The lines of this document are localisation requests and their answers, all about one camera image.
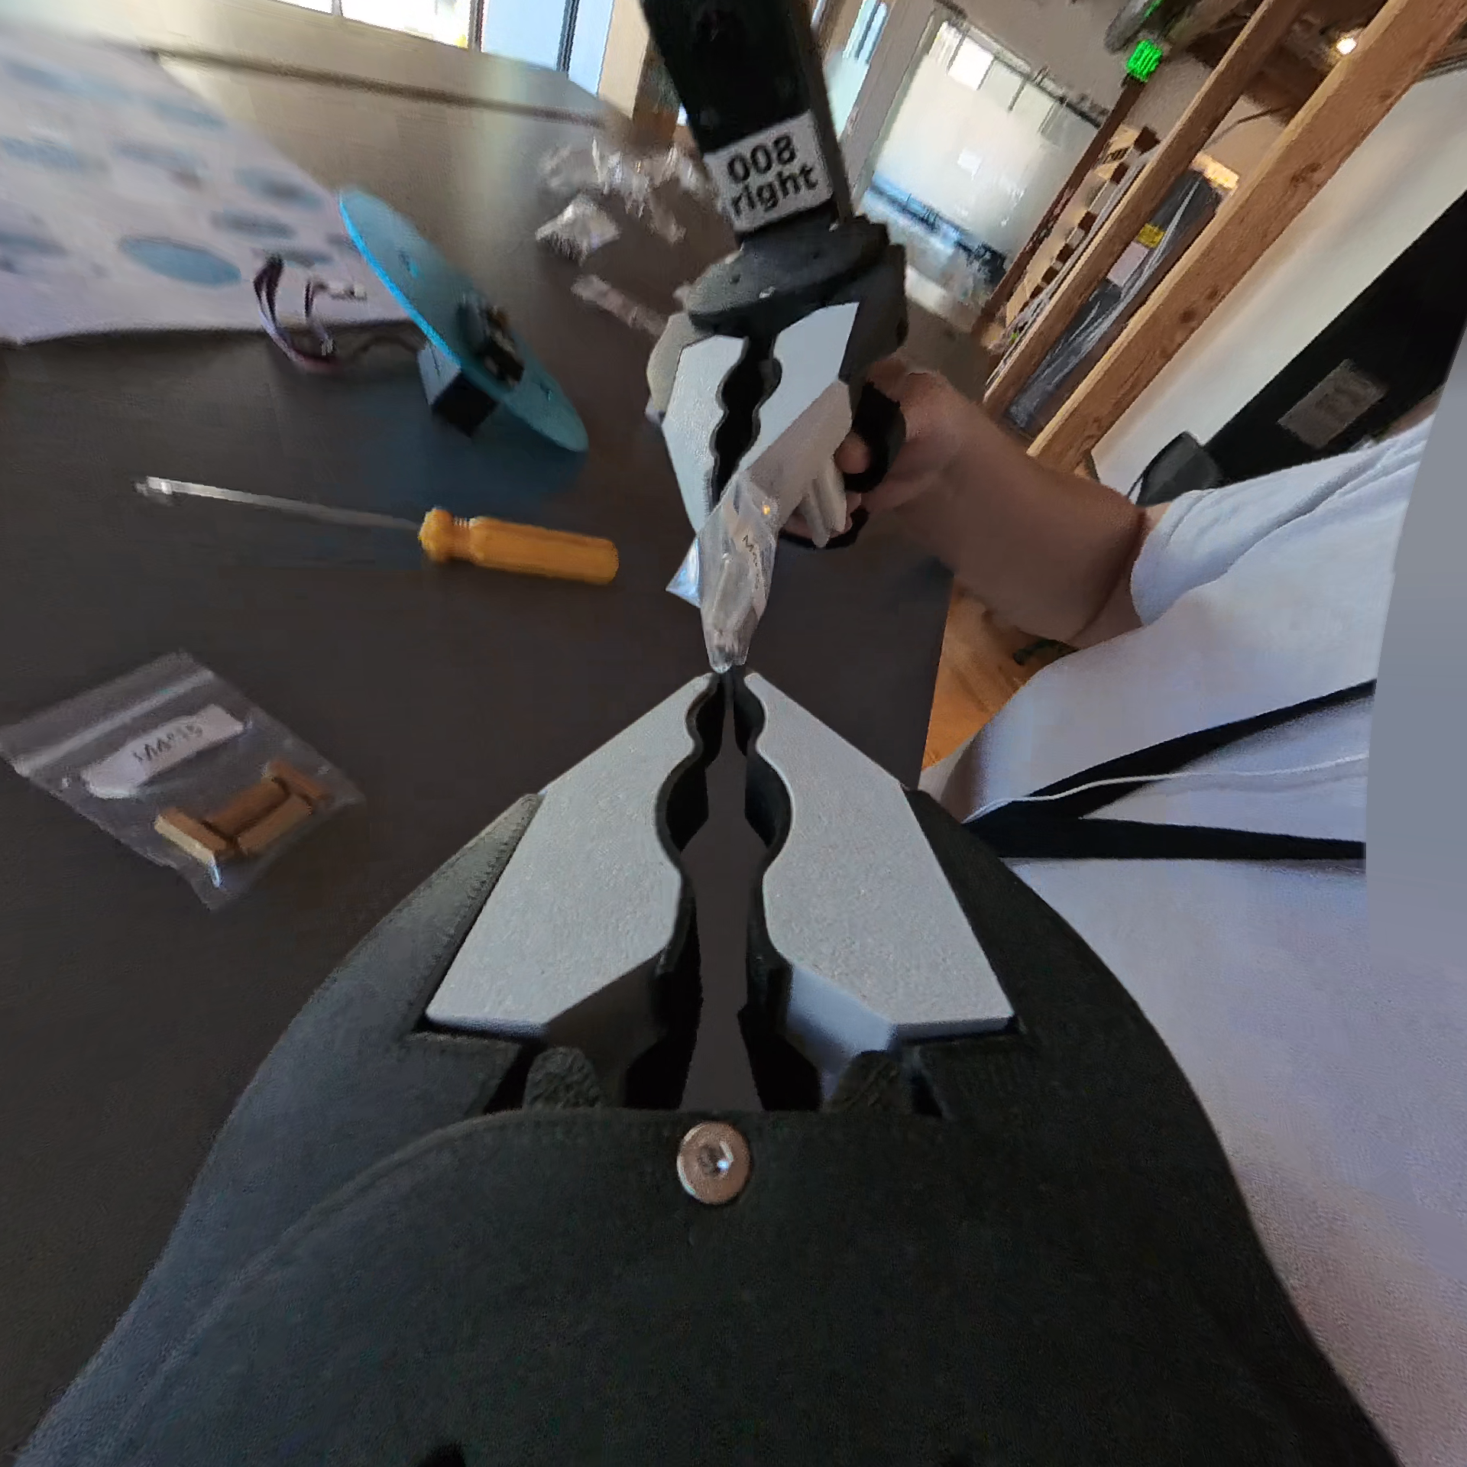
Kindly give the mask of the yellow-handled screwdriver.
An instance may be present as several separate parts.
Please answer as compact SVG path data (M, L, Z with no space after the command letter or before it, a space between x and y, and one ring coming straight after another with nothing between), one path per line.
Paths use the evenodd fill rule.
M404 528L440 565L464 564L464 565L486 565L486 575L575 581L575 584L608 584L620 565L608 539L510 523L510 521L459 521L446 504L426 504L424 521L398 521L398 514L364 514L364 504L325 504L325 501L292 501L292 494L210 491L210 482L183 482L183 476L136 476L130 494L256 504L256 514L352 523L352 528Z

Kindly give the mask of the clear bag of brass standoffs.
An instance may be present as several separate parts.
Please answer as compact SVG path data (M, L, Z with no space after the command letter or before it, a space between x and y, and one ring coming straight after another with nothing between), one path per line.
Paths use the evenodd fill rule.
M5 724L0 757L210 910L364 810L318 749L187 654Z

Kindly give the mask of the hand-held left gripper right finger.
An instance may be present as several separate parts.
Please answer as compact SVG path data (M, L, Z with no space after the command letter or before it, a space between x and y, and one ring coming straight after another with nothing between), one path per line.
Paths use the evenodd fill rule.
M768 675L728 682L746 895L740 1045L768 1109L821 1109L857 1054L986 1036L1015 1001L910 790Z

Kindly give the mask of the open instruction booklet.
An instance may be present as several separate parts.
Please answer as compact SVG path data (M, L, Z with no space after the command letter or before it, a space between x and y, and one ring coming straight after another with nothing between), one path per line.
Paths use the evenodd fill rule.
M404 322L339 191L164 75L144 45L5 20L0 27L0 332L262 332L325 284L325 323Z

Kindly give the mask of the dark grey desk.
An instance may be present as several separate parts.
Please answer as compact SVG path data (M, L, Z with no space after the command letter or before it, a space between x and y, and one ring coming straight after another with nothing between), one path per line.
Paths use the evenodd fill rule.
M688 1115L510 1109L526 1054L387 1016L459 938L480 828L702 672L645 341L530 250L575 127L249 85L262 127L437 233L530 332L593 454L440 427L271 341L39 341L5 367L5 724L191 654L364 810L249 902L5 769L5 1462L917 1462L857 1303L885 1230L835 1115L746 1115L792 1184L702 1209ZM404 528L144 501L136 476L608 539L608 584Z

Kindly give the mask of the small clear plastic bag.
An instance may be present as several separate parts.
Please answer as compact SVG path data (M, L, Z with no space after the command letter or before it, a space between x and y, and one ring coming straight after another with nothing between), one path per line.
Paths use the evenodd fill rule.
M575 294L604 308L608 322L645 332L645 339L657 339L668 323L657 308L636 302L626 290L604 284L595 273L580 273Z

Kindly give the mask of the clear bag of long screws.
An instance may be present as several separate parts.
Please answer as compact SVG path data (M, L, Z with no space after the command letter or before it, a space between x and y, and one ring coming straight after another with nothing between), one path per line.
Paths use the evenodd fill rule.
M702 610L706 661L716 675L746 661L752 627L774 598L779 528L779 494L761 491L752 470L739 470L661 584L668 598Z

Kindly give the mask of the large window wall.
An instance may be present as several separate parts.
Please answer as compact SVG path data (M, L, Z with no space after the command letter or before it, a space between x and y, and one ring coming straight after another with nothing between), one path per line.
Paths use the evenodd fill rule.
M325 0L325 13L446 45L556 64L595 88L614 0Z

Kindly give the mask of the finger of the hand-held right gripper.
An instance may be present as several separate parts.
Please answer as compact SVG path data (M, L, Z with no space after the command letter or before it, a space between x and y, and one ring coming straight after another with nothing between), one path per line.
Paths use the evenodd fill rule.
M847 523L835 454L853 434L853 384L838 382L857 302L817 308L774 339L779 384L761 405L752 445L739 476L774 501L774 523Z
M761 405L774 401L774 339L688 339L668 367L661 445L683 491L688 528L706 523L728 470L761 434Z

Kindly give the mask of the clear bag of black screws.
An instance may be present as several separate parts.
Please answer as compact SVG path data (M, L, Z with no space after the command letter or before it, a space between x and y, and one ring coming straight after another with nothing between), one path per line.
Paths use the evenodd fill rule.
M569 268L587 268L595 250L608 250L620 223L593 200L575 191L545 226L537 250L560 254Z

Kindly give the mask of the white outlet plate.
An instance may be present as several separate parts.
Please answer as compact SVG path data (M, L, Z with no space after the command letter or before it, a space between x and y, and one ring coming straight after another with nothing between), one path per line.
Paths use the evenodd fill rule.
M1320 454L1336 445L1356 419L1367 419L1391 401L1382 372L1365 372L1354 353L1336 363L1283 419L1280 427Z

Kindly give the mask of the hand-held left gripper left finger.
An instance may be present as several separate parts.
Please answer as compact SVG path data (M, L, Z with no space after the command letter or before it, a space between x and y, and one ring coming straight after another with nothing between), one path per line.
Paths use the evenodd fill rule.
M608 1102L677 1102L702 1033L683 848L706 822L723 682L691 675L545 785L464 928L437 1033L580 1048Z

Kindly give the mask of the crumpled clear plastic bag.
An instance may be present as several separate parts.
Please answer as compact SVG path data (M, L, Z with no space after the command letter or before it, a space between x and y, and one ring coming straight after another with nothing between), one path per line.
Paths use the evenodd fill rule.
M716 186L683 145L580 139L556 145L537 177L545 186L620 200L636 215L649 215L661 186L716 203Z

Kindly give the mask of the teal round plate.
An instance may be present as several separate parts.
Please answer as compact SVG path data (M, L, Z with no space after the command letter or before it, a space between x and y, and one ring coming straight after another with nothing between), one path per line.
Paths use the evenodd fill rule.
M446 268L446 254L426 233L419 233L411 215L398 215L372 191L341 186L339 215L341 215L341 233L356 239L356 254L372 268L372 277L411 314L411 323L424 339L437 339L440 349L459 349L452 308L476 284L459 268ZM560 454L587 454L580 412L569 405L556 372L530 353L526 339L520 339L520 349L526 349L526 382L498 401L498 419L526 425L530 434L545 434Z

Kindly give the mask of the person's right hand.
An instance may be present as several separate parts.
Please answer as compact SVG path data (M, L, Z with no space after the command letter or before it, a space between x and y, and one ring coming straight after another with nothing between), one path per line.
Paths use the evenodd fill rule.
M910 367L907 353L885 353L870 367L870 384L902 405L907 441L885 464L885 476L857 494L847 491L847 504L902 514L938 491L968 491L976 470L997 470L1005 460L1005 434L973 405L959 384L950 384L931 367Z

